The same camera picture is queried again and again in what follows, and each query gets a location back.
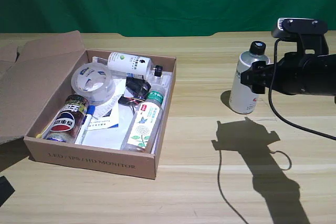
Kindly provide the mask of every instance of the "box lid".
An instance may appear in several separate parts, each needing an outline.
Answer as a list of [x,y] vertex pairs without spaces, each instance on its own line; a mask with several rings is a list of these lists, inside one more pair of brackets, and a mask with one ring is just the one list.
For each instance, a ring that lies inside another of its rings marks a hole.
[[29,132],[84,52],[78,31],[30,41],[16,62],[14,46],[0,50],[0,144]]

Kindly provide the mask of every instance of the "clear tape roll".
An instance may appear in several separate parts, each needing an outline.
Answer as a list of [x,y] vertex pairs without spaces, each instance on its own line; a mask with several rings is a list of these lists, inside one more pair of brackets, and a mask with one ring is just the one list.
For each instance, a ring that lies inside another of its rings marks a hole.
[[101,63],[87,63],[79,67],[72,75],[71,86],[76,94],[95,106],[107,102],[114,93],[111,71]]

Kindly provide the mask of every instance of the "aerosol can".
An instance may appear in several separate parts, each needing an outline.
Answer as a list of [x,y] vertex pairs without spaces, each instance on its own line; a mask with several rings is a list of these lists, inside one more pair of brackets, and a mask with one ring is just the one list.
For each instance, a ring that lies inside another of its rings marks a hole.
[[266,44],[261,41],[253,41],[250,50],[243,52],[239,56],[237,70],[233,81],[229,105],[231,109],[239,114],[251,113],[257,103],[258,94],[254,94],[251,89],[240,83],[240,74],[249,69],[253,62],[263,60],[270,63],[269,58],[264,55]]

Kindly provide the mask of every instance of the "spray can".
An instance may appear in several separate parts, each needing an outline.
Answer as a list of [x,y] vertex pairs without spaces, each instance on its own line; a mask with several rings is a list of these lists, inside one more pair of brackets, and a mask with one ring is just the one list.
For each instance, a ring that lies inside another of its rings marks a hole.
[[89,101],[86,98],[77,94],[68,96],[46,139],[75,143],[88,106]]
[[239,56],[237,69],[229,98],[231,109],[239,114],[251,113],[257,103],[258,94],[254,94],[251,89],[240,83],[240,74],[249,69],[253,62],[263,60],[270,63],[269,58],[264,55],[266,44],[261,41],[253,41],[250,49]]

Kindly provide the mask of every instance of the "blue marker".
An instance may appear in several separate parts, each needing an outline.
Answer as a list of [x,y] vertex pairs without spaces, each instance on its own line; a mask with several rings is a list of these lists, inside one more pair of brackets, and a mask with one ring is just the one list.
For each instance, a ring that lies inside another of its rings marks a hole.
[[94,113],[94,110],[96,109],[95,106],[93,105],[90,105],[88,107],[88,112],[85,116],[85,119],[84,119],[84,122],[79,130],[79,133],[77,135],[77,138],[76,138],[76,141],[75,141],[75,144],[82,144],[83,143],[83,140],[85,138],[85,135],[86,135],[86,132],[88,131],[88,127],[89,127],[89,124],[91,122],[91,119],[92,119],[92,116],[93,116],[93,113]]

